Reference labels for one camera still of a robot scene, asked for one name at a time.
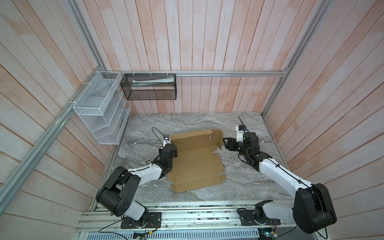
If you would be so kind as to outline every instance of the horizontal metal rail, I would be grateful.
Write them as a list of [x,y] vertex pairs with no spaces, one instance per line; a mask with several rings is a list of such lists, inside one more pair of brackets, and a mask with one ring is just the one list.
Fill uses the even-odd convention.
[[[92,81],[95,75],[96,72],[93,72],[86,82]],[[87,84],[84,84],[77,91],[71,101],[63,108],[59,116],[57,116],[55,121],[47,128],[32,149],[22,159],[4,185],[0,188],[0,216],[4,213],[5,209],[19,192],[25,181],[31,175],[47,150],[51,147],[52,143],[65,127],[69,119],[71,119],[74,113],[73,105],[79,99],[86,87]]]
[[285,71],[119,71],[121,74],[176,74],[177,77],[284,77]]
[[[253,201],[215,201],[215,202],[172,202],[143,204],[151,212],[161,212],[162,222],[159,230],[180,229],[210,229],[210,228],[246,228],[241,226],[236,210],[238,208],[254,209],[260,200]],[[293,200],[276,200],[289,202]],[[120,220],[111,216],[110,211],[98,205],[95,212],[84,212],[80,218],[76,232],[97,232],[101,228]],[[282,221],[286,227],[295,224]],[[120,229],[120,223],[112,225],[104,231],[129,231]]]

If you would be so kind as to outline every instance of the flattened cardboard box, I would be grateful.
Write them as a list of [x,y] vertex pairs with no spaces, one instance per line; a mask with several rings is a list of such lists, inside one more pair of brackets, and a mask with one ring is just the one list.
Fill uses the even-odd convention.
[[212,153],[222,148],[223,132],[209,129],[187,132],[170,137],[177,147],[177,158],[168,173],[168,180],[175,183],[171,188],[175,192],[208,187],[223,183],[225,174],[219,154]]

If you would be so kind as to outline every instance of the wooden wall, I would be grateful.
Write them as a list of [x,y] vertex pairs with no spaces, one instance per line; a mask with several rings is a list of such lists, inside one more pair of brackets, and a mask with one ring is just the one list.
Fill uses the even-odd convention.
[[[77,0],[108,70],[285,69],[320,1]],[[261,112],[279,78],[178,78],[133,113]]]
[[[0,1],[0,185],[97,67],[65,1]],[[0,239],[71,239],[111,153],[73,116],[0,217]]]
[[384,238],[383,13],[333,1],[266,115],[290,170],[328,188],[332,239]]

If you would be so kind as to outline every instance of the gray marble surface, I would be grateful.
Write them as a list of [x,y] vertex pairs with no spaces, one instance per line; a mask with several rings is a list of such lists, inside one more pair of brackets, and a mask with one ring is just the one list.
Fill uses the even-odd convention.
[[[172,114],[133,114],[129,117],[126,131],[115,161],[114,168],[142,167],[147,160],[157,156],[161,143],[152,133],[156,127],[165,134],[220,128],[224,137],[236,137],[235,126],[240,124],[240,116],[250,131],[256,132],[261,151],[273,156],[282,163],[278,151],[258,113],[172,113]],[[216,200],[265,200],[290,199],[291,196],[277,183],[254,168],[240,162],[237,152],[223,147],[217,149],[227,175],[224,183],[176,193],[165,176],[141,185],[135,200],[145,203],[216,201]]]

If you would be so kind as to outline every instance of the white wire basket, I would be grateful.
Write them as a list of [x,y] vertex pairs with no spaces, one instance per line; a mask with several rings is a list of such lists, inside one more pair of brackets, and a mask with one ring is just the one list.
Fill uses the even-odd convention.
[[102,116],[120,82],[119,72],[99,72],[76,101],[73,109],[79,115]]
[[120,73],[99,72],[73,107],[99,144],[119,144],[131,112],[124,92],[115,94],[120,81]]

